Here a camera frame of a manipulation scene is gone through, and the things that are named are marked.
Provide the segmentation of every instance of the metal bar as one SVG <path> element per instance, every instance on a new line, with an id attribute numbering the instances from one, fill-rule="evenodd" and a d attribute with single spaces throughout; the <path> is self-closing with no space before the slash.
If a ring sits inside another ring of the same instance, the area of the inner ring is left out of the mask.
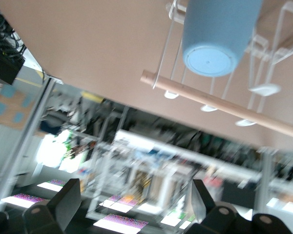
<path id="1" fill-rule="evenodd" d="M 214 85 L 215 85 L 215 77 L 211 78 L 211 83 L 210 83 L 210 89 L 209 89 L 209 94 L 212 95 L 214 92 Z"/>
<path id="2" fill-rule="evenodd" d="M 160 191 L 160 194 L 158 195 L 159 198 L 157 201 L 157 206 L 161 207 L 162 209 L 164 209 L 165 202 L 167 201 L 166 197 L 167 197 L 170 184 L 171 184 L 171 175 L 168 175 L 163 179 L 161 191 Z"/>
<path id="3" fill-rule="evenodd" d="M 152 85 L 154 83 L 154 73 L 144 71 L 142 73 L 141 82 Z M 156 87 L 163 90 L 170 90 L 171 92 L 177 93 L 185 98 L 205 105 L 213 106 L 214 108 L 217 108 L 228 114 L 248 119 L 249 121 L 256 122 L 261 126 L 293 137 L 292 124 L 288 124 L 263 114 L 259 114 L 255 111 L 248 110 L 247 108 L 239 106 L 235 103 L 220 99 L 213 95 L 209 95 L 189 86 L 182 85 L 165 77 L 159 77 Z"/>
<path id="4" fill-rule="evenodd" d="M 257 112 L 262 113 L 265 105 L 266 97 L 261 96 L 260 97 L 260 102 L 258 104 Z"/>
<path id="5" fill-rule="evenodd" d="M 266 204 L 269 199 L 269 184 L 272 180 L 273 156 L 275 152 L 276 150 L 265 148 L 261 154 L 263 158 L 262 178 L 260 180 L 258 195 L 256 198 L 256 211 L 259 213 L 266 212 Z"/>
<path id="6" fill-rule="evenodd" d="M 223 93 L 221 99 L 225 99 L 225 98 L 226 98 L 227 93 L 228 93 L 228 90 L 229 90 L 229 86 L 230 86 L 230 84 L 231 84 L 231 81 L 232 81 L 233 76 L 234 76 L 234 71 L 231 72 L 231 74 L 230 74 L 230 77 L 229 77 L 229 79 L 228 79 L 228 82 L 227 82 L 227 84 L 226 84 L 226 87 L 225 87 L 225 89 L 224 89 L 224 93 Z"/>
<path id="7" fill-rule="evenodd" d="M 112 158 L 113 152 L 109 151 L 106 154 L 103 155 L 103 162 L 102 162 L 102 173 L 100 175 L 99 178 L 99 182 L 97 184 L 96 190 L 93 194 L 93 198 L 90 202 L 89 208 L 88 208 L 88 213 L 89 212 L 94 212 L 95 209 L 97 208 L 98 205 L 98 196 L 101 194 L 104 183 L 106 181 L 106 176 L 108 174 L 109 171 L 109 167 L 110 167 L 110 159 Z"/>
<path id="8" fill-rule="evenodd" d="M 175 70 L 176 70 L 176 66 L 177 66 L 177 63 L 178 63 L 178 58 L 179 58 L 179 55 L 180 55 L 181 48 L 182 48 L 182 38 L 180 39 L 180 43 L 179 43 L 177 55 L 176 55 L 176 58 L 175 58 L 174 66 L 172 67 L 172 71 L 171 71 L 171 75 L 170 75 L 170 80 L 174 80 Z"/>
<path id="9" fill-rule="evenodd" d="M 172 17 L 175 15 L 175 12 L 176 12 L 175 5 L 176 5 L 176 0 L 175 0 L 174 3 L 173 3 L 173 7 L 174 7 L 174 8 L 173 8 L 173 10 L 172 10 Z M 157 72 L 156 72 L 156 79 L 155 79 L 155 81 L 154 81 L 154 83 L 153 83 L 153 86 L 152 86 L 153 89 L 154 89 L 155 86 L 156 86 L 156 82 L 157 82 L 157 80 L 158 80 L 158 78 L 159 78 L 159 75 L 160 75 L 160 72 L 161 72 L 161 69 L 162 69 L 162 65 L 163 65 L 163 61 L 164 61 L 164 57 L 165 57 L 165 53 L 166 53 L 166 50 L 167 50 L 167 46 L 168 46 L 168 42 L 169 42 L 169 39 L 170 39 L 170 35 L 171 35 L 171 32 L 172 32 L 172 29 L 173 29 L 173 27 L 174 27 L 174 23 L 175 23 L 175 21 L 172 20 L 172 21 L 171 21 L 171 24 L 170 24 L 169 31 L 168 31 L 168 35 L 167 35 L 167 38 L 166 38 L 165 46 L 164 46 L 164 48 L 163 48 L 163 52 L 162 52 L 162 56 L 161 56 L 161 59 L 160 59 L 160 63 L 159 63 L 159 65 L 158 65 L 158 69 L 157 69 Z"/>
<path id="10" fill-rule="evenodd" d="M 269 66 L 268 66 L 268 72 L 267 72 L 266 81 L 265 81 L 266 84 L 270 83 L 271 79 L 272 79 L 272 75 L 273 75 L 273 71 L 274 71 L 274 67 L 275 67 L 273 57 L 274 57 L 274 54 L 275 54 L 275 52 L 277 50 L 277 46 L 279 44 L 279 40 L 280 40 L 280 36 L 281 36 L 282 23 L 283 23 L 283 19 L 284 19 L 284 15 L 285 15 L 285 9 L 286 9 L 285 6 L 283 6 L 281 8 L 280 16 L 279 16 L 279 19 L 278 19 L 277 28 L 276 28 L 276 32 L 275 32 L 273 43 L 272 43 L 272 50 L 271 50 L 272 58 L 270 60 Z"/>
<path id="11" fill-rule="evenodd" d="M 90 140 L 98 140 L 98 138 L 96 136 L 92 136 L 92 135 L 89 135 L 89 134 L 86 134 L 86 133 L 81 133 L 81 132 L 78 132 L 78 131 L 74 131 L 74 130 L 70 130 L 72 132 L 72 134 L 74 135 L 77 135 L 79 137 L 82 137 L 82 138 L 86 138 L 86 139 L 90 139 Z"/>
<path id="12" fill-rule="evenodd" d="M 182 78 L 181 78 L 181 83 L 182 83 L 182 84 L 185 82 L 186 73 L 187 73 L 187 67 L 185 67 L 184 72 L 183 72 L 183 74 L 182 74 Z"/>
<path id="13" fill-rule="evenodd" d="M 99 134 L 99 139 L 97 141 L 97 144 L 101 143 L 101 141 L 103 141 L 103 138 L 105 136 L 105 132 L 106 132 L 106 129 L 107 129 L 107 126 L 108 126 L 108 122 L 109 122 L 109 119 L 110 119 L 110 116 L 109 115 L 108 117 L 105 118 L 104 122 L 103 122 L 103 126 L 101 128 L 101 131 L 100 131 L 100 134 Z"/>
<path id="14" fill-rule="evenodd" d="M 47 81 L 45 81 L 45 85 L 27 119 L 25 127 L 20 137 L 15 142 L 10 155 L 8 156 L 6 163 L 3 166 L 1 173 L 3 176 L 0 178 L 0 201 L 2 198 L 10 195 L 16 183 L 15 175 L 17 174 L 21 158 L 27 149 L 32 135 L 37 129 L 40 118 L 44 112 L 45 105 L 56 82 L 57 79 L 54 78 L 49 78 Z M 0 202 L 0 211 L 3 210 L 3 207 L 3 204 Z"/>
<path id="15" fill-rule="evenodd" d="M 250 44 L 251 51 L 250 51 L 250 73 L 249 73 L 249 88 L 252 88 L 254 86 L 253 79 L 254 79 L 254 70 L 255 70 L 255 58 L 254 58 L 254 37 L 256 35 L 256 29 L 253 29 L 252 33 L 252 41 Z"/>
<path id="16" fill-rule="evenodd" d="M 126 117 L 127 117 L 128 110 L 129 110 L 129 106 L 125 106 L 123 113 L 122 113 L 122 116 L 121 116 L 121 120 L 119 121 L 119 124 L 117 126 L 117 131 L 122 129 L 124 122 L 126 120 Z"/>
<path id="17" fill-rule="evenodd" d="M 265 56 L 262 57 L 261 61 L 260 61 L 260 64 L 259 64 L 259 68 L 258 68 L 258 71 L 257 71 L 257 75 L 256 75 L 256 80 L 255 80 L 255 84 L 254 86 L 257 86 L 258 83 L 259 83 L 259 80 L 262 76 L 262 71 L 263 71 L 263 67 L 264 67 L 264 61 L 265 61 Z M 249 100 L 249 104 L 248 104 L 248 109 L 252 109 L 253 108 L 253 105 L 254 105 L 254 100 L 255 100 L 255 93 L 252 92 L 252 95 L 251 95 L 251 98 Z"/>

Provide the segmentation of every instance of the wooden dowel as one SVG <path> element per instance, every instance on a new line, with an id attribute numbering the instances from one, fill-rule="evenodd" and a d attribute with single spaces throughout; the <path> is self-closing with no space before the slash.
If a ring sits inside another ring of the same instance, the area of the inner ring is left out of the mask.
<path id="1" fill-rule="evenodd" d="M 140 81 L 149 85 L 153 85 L 155 81 L 155 74 L 144 70 Z M 293 125 L 291 124 L 284 123 L 252 110 L 248 110 L 232 102 L 220 99 L 213 95 L 209 95 L 189 86 L 182 85 L 181 83 L 172 81 L 165 77 L 159 76 L 155 87 L 163 90 L 169 90 L 185 98 L 197 101 L 204 105 L 215 107 L 218 110 L 224 111 L 228 114 L 256 122 L 258 125 L 293 137 Z"/>

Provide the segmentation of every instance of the cables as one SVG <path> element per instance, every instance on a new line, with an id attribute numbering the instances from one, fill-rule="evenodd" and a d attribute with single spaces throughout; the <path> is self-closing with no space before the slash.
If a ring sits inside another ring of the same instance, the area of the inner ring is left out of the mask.
<path id="1" fill-rule="evenodd" d="M 0 13 L 0 55 L 12 63 L 23 63 L 25 50 L 25 44 Z"/>

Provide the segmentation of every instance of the light blue cylinder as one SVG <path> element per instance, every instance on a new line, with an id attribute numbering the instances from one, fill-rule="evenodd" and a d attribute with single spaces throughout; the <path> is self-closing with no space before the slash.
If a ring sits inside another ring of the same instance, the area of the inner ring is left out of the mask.
<path id="1" fill-rule="evenodd" d="M 262 0 L 190 0 L 183 31 L 183 60 L 207 77 L 231 73 L 243 57 Z"/>

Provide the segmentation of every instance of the store shelf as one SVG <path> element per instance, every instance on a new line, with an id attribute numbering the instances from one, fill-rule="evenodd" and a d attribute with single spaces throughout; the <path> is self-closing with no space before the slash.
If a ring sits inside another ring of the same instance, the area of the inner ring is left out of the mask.
<path id="1" fill-rule="evenodd" d="M 293 182 L 287 181 L 285 179 L 274 178 L 270 182 L 269 187 L 271 189 L 277 190 L 278 192 L 285 192 L 285 193 L 293 194 Z"/>
<path id="2" fill-rule="evenodd" d="M 232 163 L 222 161 L 210 156 L 186 150 L 177 146 L 166 144 L 157 140 L 150 139 L 135 133 L 125 130 L 119 130 L 114 138 L 113 145 L 123 145 L 131 149 L 139 149 L 143 151 L 150 151 L 152 149 L 159 149 L 168 154 L 178 155 L 179 158 L 191 162 L 199 163 L 203 166 L 214 166 L 219 173 L 224 173 L 228 177 L 239 178 L 240 180 L 258 181 L 261 174 L 257 171 L 244 168 Z"/>
<path id="3" fill-rule="evenodd" d="M 96 136 L 92 136 L 92 135 L 89 135 L 89 134 L 85 134 L 85 133 L 81 133 L 81 132 L 77 132 L 77 131 L 74 131 L 74 130 L 70 130 L 72 132 L 72 134 L 74 134 L 75 136 L 79 136 L 79 137 L 82 137 L 82 138 L 87 138 L 87 139 L 90 139 L 90 140 L 93 140 L 93 141 L 97 141 L 99 138 L 96 137 Z"/>

